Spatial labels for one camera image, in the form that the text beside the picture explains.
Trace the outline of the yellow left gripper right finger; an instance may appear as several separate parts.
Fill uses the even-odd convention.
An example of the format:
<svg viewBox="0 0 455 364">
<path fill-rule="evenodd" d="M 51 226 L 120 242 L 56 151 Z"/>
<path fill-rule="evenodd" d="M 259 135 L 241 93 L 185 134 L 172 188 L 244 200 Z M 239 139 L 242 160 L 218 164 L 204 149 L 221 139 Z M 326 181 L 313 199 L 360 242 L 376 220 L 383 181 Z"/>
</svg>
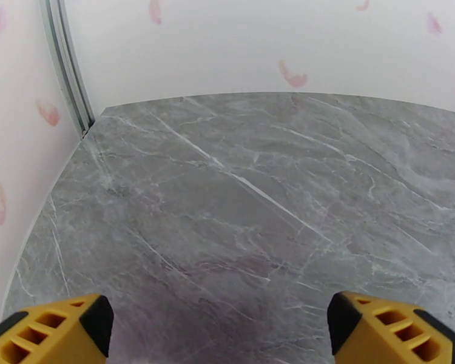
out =
<svg viewBox="0 0 455 364">
<path fill-rule="evenodd" d="M 341 291 L 327 321 L 335 364 L 455 364 L 455 331 L 419 306 Z"/>
</svg>

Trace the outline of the aluminium frame post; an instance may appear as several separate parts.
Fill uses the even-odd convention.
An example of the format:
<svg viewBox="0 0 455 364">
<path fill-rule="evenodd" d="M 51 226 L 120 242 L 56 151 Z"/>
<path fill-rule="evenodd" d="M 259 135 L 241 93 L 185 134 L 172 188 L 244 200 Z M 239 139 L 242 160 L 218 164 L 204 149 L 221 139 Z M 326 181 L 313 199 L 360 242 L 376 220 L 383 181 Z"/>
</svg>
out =
<svg viewBox="0 0 455 364">
<path fill-rule="evenodd" d="M 79 69 L 66 10 L 66 0 L 39 0 L 47 43 L 62 95 L 81 138 L 95 123 Z"/>
</svg>

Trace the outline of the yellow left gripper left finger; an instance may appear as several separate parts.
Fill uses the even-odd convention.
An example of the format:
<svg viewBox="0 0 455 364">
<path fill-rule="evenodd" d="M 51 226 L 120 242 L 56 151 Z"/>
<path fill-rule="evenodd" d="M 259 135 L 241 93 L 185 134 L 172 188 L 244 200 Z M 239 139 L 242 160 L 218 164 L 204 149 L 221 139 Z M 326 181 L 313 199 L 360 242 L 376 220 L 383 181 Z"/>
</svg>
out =
<svg viewBox="0 0 455 364">
<path fill-rule="evenodd" d="M 113 320 L 101 294 L 23 308 L 0 323 L 0 364 L 106 364 Z"/>
</svg>

